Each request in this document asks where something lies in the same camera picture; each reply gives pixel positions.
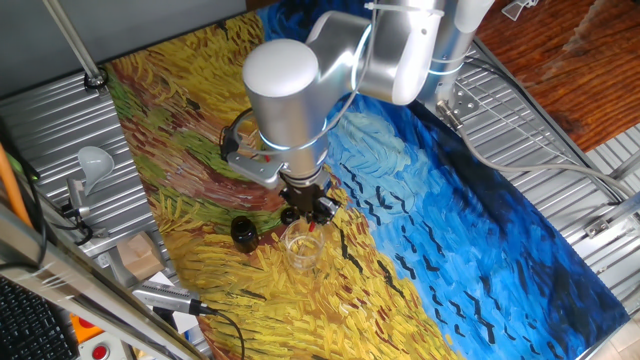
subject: clear plastic cup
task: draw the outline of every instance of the clear plastic cup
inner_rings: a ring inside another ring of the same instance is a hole
[[[300,219],[289,225],[280,238],[287,249],[289,264],[298,270],[314,268],[322,254],[325,241],[322,226],[312,228],[309,231],[309,223]]]

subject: wooden surface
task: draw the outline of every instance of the wooden surface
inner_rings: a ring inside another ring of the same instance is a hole
[[[513,22],[500,12],[510,1],[496,0],[478,36],[582,150],[640,123],[640,5],[540,0]]]

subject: red button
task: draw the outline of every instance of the red button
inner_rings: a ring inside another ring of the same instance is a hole
[[[91,329],[92,327],[95,326],[83,318],[80,318],[79,322],[80,322],[80,326],[82,326],[85,329]]]
[[[106,347],[104,347],[103,345],[98,345],[95,349],[93,349],[93,353],[91,353],[91,355],[96,360],[103,360],[107,358],[107,353],[108,349]]]

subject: van gogh painting print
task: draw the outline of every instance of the van gogh painting print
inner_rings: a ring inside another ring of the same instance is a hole
[[[332,196],[345,206],[317,268],[288,266],[278,190],[234,173],[218,141],[250,106],[241,77],[249,52],[304,40],[328,10],[370,16],[361,1],[285,1],[108,65],[182,284],[238,323],[246,358],[574,359],[626,322],[542,215],[416,105],[356,97],[329,135]],[[249,255],[228,235],[240,215],[262,235]],[[216,358],[239,359],[224,320],[201,327]]]

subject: black keyboard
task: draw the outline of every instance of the black keyboard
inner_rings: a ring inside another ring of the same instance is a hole
[[[0,358],[74,359],[49,304],[0,276]]]

